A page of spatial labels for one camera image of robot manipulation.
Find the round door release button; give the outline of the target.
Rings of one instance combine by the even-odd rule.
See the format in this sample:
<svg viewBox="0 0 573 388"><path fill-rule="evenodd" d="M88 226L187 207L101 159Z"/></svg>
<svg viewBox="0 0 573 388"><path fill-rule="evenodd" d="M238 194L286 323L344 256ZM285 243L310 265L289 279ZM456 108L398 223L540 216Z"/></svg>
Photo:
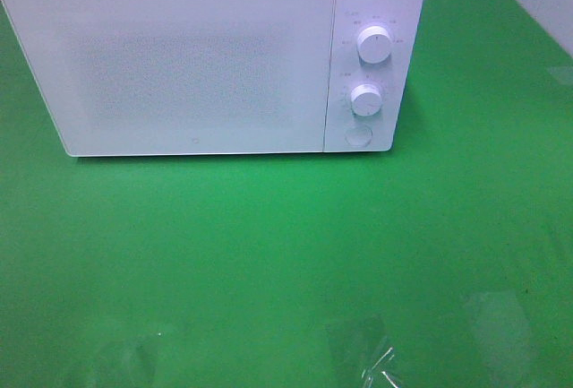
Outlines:
<svg viewBox="0 0 573 388"><path fill-rule="evenodd" d="M346 142L353 147L366 147L372 141L372 129L367 125L357 125L345 132Z"/></svg>

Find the white microwave door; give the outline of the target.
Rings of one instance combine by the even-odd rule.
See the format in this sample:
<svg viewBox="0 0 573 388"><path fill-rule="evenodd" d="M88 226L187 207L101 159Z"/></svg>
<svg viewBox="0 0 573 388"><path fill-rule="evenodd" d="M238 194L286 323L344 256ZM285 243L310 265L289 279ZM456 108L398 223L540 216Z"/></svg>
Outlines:
<svg viewBox="0 0 573 388"><path fill-rule="evenodd" d="M321 151L334 0L3 0L74 157Z"/></svg>

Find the green table mat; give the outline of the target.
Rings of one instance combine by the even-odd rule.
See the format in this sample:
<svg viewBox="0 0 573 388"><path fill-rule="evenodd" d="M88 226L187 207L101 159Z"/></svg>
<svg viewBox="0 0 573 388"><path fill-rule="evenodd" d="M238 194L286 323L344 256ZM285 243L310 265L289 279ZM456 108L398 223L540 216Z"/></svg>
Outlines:
<svg viewBox="0 0 573 388"><path fill-rule="evenodd" d="M571 56L424 0L389 152L75 160L2 20L1 384L571 386Z"/></svg>

